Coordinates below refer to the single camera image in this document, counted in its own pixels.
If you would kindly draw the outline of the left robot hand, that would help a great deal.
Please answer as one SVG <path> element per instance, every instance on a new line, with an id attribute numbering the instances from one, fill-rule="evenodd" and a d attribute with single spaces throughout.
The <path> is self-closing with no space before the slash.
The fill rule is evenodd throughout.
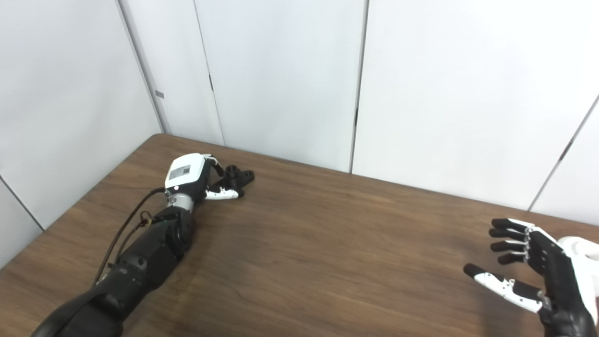
<path id="1" fill-rule="evenodd" d="M 211 154 L 191 153 L 173 160 L 165 179 L 168 206 L 192 210 L 204 200 L 244 196 L 235 182 L 236 166 L 224 168 Z"/>

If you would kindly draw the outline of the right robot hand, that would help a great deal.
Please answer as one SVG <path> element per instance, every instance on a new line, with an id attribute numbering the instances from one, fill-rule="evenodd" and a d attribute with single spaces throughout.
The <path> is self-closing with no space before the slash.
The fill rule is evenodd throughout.
<path id="1" fill-rule="evenodd" d="M 536 313 L 546 337 L 598 335 L 598 273 L 585 253 L 575 253 L 535 224 L 511 218 L 491 222 L 490 245 L 500 265 L 524 263 L 541 275 L 537 288 L 468 263 L 463 271 L 509 303 Z"/>

